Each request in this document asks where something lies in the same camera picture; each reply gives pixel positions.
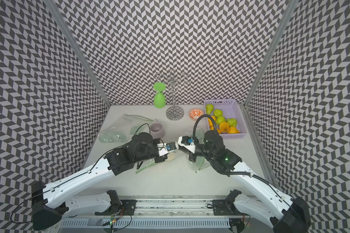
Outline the zip bag with orange fruit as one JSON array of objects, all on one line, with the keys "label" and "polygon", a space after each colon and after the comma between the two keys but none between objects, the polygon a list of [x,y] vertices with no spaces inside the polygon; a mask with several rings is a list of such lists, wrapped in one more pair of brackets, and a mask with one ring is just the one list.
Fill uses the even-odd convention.
[{"label": "zip bag with orange fruit", "polygon": [[[195,136],[197,137],[200,144],[204,144],[205,139],[205,130],[203,128],[196,128]],[[196,161],[193,162],[191,160],[188,160],[190,168],[195,173],[200,172],[201,170],[204,170],[211,166],[210,162],[206,160],[203,156],[197,156]]]}]

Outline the zip bag with beige fruit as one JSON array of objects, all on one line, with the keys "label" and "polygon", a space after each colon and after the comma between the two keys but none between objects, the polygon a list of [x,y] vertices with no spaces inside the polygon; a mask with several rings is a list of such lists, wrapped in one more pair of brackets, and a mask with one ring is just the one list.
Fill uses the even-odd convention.
[{"label": "zip bag with beige fruit", "polygon": [[188,155],[188,154],[189,154],[188,152],[183,152],[183,151],[177,149],[177,150],[174,150],[171,153],[167,154],[168,155],[168,159],[165,160],[164,162],[155,163],[155,158],[156,157],[149,158],[149,159],[146,159],[144,161],[138,162],[135,174],[138,174],[138,173],[140,173],[140,172],[142,172],[145,169],[148,169],[150,167],[153,167],[153,166],[156,166],[156,165],[159,165],[159,164],[162,164],[162,163],[171,162],[171,161],[179,158],[181,155]]}]

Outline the green pear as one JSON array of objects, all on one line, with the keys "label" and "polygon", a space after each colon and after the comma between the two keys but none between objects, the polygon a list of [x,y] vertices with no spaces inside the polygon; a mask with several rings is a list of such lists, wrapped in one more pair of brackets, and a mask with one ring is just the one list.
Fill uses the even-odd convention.
[{"label": "green pear", "polygon": [[229,124],[230,127],[236,127],[237,126],[237,120],[234,118],[228,118],[226,122]]},{"label": "green pear", "polygon": [[220,110],[220,109],[214,109],[214,112],[213,112],[214,114],[214,116],[215,117],[219,117],[219,116],[223,116],[223,111],[222,110]]},{"label": "green pear", "polygon": [[211,115],[213,110],[214,110],[214,105],[213,104],[207,104],[205,106],[206,114]]},{"label": "green pear", "polygon": [[225,122],[225,121],[226,121],[226,119],[224,116],[218,116],[215,120],[217,125],[220,125],[222,122]]}]

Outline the zip bag with green pears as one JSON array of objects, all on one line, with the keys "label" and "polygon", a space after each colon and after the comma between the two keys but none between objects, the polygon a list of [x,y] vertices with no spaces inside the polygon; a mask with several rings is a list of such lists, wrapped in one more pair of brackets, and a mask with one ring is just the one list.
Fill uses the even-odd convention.
[{"label": "zip bag with green pears", "polygon": [[137,135],[148,130],[152,119],[140,115],[123,114],[108,128],[98,134],[101,143],[122,143],[131,140],[133,135]]}]

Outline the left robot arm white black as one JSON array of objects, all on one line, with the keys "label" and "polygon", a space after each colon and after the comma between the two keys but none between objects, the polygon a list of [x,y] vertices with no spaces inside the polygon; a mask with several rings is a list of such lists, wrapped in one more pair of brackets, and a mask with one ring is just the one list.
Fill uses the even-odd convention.
[{"label": "left robot arm white black", "polygon": [[129,142],[105,152],[95,164],[79,172],[52,183],[35,182],[29,198],[32,208],[29,222],[36,231],[52,227],[67,212],[81,208],[77,201],[72,200],[76,194],[134,168],[139,162],[150,159],[162,162],[176,149],[176,143],[164,143],[149,133],[140,133]]}]

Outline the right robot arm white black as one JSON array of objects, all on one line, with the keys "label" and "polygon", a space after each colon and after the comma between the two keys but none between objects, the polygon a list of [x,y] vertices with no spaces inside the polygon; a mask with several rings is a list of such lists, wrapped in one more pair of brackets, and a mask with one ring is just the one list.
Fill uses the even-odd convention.
[{"label": "right robot arm white black", "polygon": [[311,219],[307,202],[279,191],[257,175],[241,157],[225,147],[217,130],[207,131],[204,143],[200,143],[195,135],[181,136],[178,143],[190,152],[190,156],[203,156],[217,173],[237,180],[257,197],[252,200],[240,191],[232,191],[226,201],[237,211],[266,224],[275,233],[308,232]]}]

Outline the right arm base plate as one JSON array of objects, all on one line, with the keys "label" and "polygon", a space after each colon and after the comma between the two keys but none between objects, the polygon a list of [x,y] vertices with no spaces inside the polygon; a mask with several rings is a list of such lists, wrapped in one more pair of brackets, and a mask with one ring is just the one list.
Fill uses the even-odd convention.
[{"label": "right arm base plate", "polygon": [[215,216],[243,216],[244,214],[239,212],[233,203],[226,200],[213,200],[213,213]]}]

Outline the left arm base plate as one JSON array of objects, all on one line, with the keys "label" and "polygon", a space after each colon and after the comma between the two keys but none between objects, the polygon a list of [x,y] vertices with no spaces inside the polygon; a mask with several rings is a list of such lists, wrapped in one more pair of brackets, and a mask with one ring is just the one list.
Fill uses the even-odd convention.
[{"label": "left arm base plate", "polygon": [[134,216],[137,200],[121,200],[119,203],[111,203],[104,215]]}]

